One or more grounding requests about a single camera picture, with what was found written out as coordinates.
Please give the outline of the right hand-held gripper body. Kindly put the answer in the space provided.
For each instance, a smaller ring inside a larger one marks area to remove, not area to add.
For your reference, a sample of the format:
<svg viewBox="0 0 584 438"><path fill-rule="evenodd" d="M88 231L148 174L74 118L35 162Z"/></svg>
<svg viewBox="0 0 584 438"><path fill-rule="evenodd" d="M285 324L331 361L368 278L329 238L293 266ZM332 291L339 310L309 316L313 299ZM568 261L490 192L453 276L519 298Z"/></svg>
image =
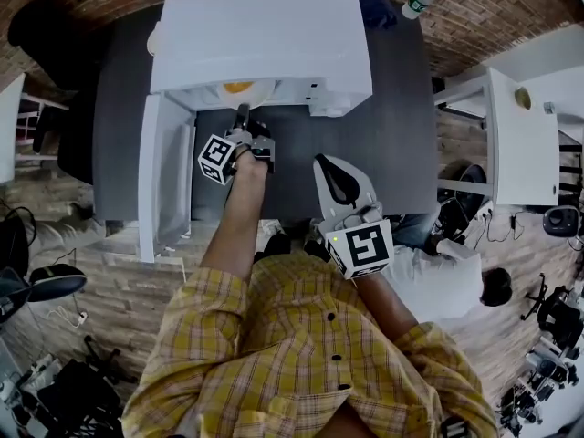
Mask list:
<svg viewBox="0 0 584 438"><path fill-rule="evenodd" d="M345 279L378 273L393 261L391 222L380 202L325 219L318 230Z"/></svg>

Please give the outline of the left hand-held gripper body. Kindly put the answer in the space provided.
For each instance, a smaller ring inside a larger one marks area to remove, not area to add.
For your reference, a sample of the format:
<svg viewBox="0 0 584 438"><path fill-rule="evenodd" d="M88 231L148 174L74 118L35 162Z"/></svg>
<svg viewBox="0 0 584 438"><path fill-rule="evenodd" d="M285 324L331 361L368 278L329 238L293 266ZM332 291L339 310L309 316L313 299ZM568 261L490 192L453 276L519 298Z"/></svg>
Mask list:
<svg viewBox="0 0 584 438"><path fill-rule="evenodd" d="M275 169L275 141L263 123L237 120L223 137L212 134L197 158L203 176L215 183L227 185L235 176L236 150L246 146L253 156L267 164L267 171Z"/></svg>

